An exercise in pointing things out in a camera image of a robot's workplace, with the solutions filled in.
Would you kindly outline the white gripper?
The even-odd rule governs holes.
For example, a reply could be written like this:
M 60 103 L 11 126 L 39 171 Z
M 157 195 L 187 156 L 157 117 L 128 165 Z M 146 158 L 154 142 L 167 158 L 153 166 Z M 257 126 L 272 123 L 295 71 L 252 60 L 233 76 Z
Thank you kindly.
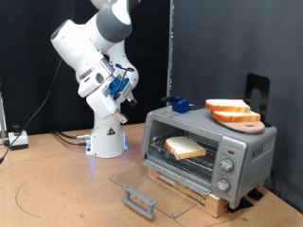
M 117 68 L 124 71 L 123 75 L 114 75 L 112 66 L 96 64 L 80 77 L 78 93 L 85 97 L 91 109 L 101 118 L 113 116 L 125 124 L 128 116 L 121 113 L 119 105 L 131 94 L 133 86 L 126 77 L 127 72 L 133 72 L 133 68 L 123 68 L 117 64 Z M 129 100 L 131 107 L 137 105 L 135 98 Z

